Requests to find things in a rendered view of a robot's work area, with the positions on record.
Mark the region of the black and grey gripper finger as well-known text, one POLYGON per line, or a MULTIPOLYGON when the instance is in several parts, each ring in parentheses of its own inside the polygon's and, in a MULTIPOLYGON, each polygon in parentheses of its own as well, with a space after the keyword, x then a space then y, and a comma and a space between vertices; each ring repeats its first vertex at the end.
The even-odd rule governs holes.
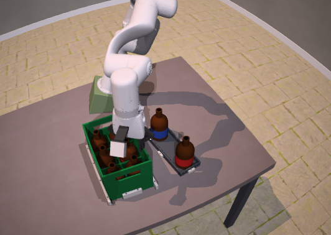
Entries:
POLYGON ((143 139, 138 139, 139 141, 139 151, 142 152, 142 149, 145 147, 145 142, 154 137, 154 133, 151 132, 146 126, 144 127, 145 135, 143 139))
POLYGON ((107 130, 110 131, 110 133, 112 133, 112 135, 115 136, 114 131, 113 131, 113 125, 112 124, 110 126, 108 126, 107 130))

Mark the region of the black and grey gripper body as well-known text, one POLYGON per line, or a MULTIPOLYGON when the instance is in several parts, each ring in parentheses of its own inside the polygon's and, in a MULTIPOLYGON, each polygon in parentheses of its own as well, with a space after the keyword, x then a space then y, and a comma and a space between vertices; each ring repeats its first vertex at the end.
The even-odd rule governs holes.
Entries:
POLYGON ((116 134, 119 126, 128 126, 129 130, 126 137, 134 139, 143 139, 145 135, 144 127, 147 127, 144 111, 140 111, 136 116, 123 119, 115 114, 113 109, 113 131, 116 134))

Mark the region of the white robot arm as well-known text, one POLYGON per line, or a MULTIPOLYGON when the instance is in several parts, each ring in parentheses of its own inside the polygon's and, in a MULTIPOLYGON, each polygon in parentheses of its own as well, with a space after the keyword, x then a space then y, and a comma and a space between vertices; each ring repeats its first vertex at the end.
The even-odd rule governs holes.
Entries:
MULTIPOLYGON (((118 117, 129 119, 144 111, 145 106, 139 101, 139 87, 151 74, 152 62, 143 55, 148 53, 159 31, 157 16, 174 17, 177 5, 177 0, 130 0, 123 29, 114 34, 108 45, 103 76, 97 82, 100 91, 113 96, 118 117), (138 55, 128 55, 127 52, 138 55)), ((128 126, 118 127, 111 140, 111 156, 126 156, 127 141, 124 140, 128 130, 128 126)))

